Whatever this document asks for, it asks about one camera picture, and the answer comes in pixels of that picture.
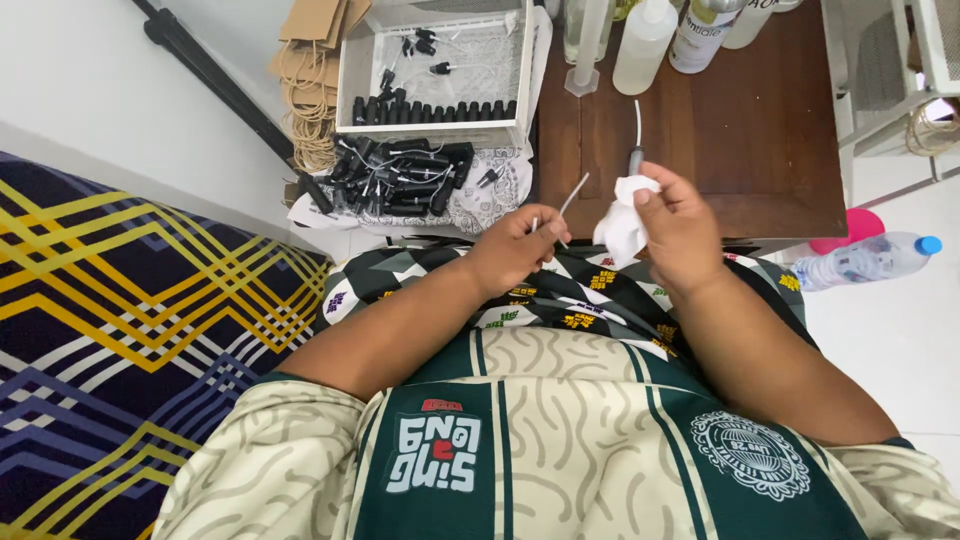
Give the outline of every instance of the person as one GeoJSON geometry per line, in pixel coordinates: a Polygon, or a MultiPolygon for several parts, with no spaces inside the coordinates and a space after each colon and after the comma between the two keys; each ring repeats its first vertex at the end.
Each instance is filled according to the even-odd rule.
{"type": "Polygon", "coordinates": [[[180,469],[154,538],[957,538],[936,460],[816,349],[795,278],[641,172],[652,264],[555,252],[564,220],[529,205],[331,272],[322,331],[180,469]]]}

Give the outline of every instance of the white tissue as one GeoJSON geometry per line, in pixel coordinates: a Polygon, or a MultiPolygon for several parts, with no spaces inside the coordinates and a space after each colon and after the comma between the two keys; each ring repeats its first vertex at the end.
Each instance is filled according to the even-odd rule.
{"type": "Polygon", "coordinates": [[[593,230],[593,244],[607,246],[616,270],[630,264],[647,245],[647,230],[634,208],[634,191],[643,188],[660,193],[660,183],[643,175],[616,179],[616,200],[593,230]]]}

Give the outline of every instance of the patterned shirt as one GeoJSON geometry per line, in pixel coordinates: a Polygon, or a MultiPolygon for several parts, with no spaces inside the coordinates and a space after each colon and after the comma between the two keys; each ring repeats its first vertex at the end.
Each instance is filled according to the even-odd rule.
{"type": "Polygon", "coordinates": [[[468,331],[365,405],[275,375],[180,469],[153,537],[960,535],[932,457],[757,424],[625,341],[468,331]]]}

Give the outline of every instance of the wooden table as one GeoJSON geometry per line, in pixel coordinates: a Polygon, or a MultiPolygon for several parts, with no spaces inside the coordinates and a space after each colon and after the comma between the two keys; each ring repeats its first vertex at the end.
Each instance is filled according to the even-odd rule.
{"type": "MultiPolygon", "coordinates": [[[[560,29],[543,78],[540,200],[558,208],[590,173],[564,215],[575,238],[592,237],[636,142],[635,98],[611,81],[622,32],[614,23],[596,92],[577,99],[564,90],[570,66],[560,29]]],[[[845,236],[830,88],[820,2],[807,0],[774,14],[749,46],[721,48],[700,73],[684,75],[664,59],[637,97],[646,158],[697,185],[728,244],[768,252],[845,236]]]]}

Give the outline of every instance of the blue bottle cap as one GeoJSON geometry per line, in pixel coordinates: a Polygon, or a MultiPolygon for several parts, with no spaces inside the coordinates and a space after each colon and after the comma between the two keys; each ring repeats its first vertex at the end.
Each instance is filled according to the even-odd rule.
{"type": "Polygon", "coordinates": [[[918,238],[917,241],[913,243],[913,247],[920,255],[929,257],[933,254],[940,253],[940,250],[944,249],[944,243],[936,236],[924,236],[923,238],[918,238]]]}

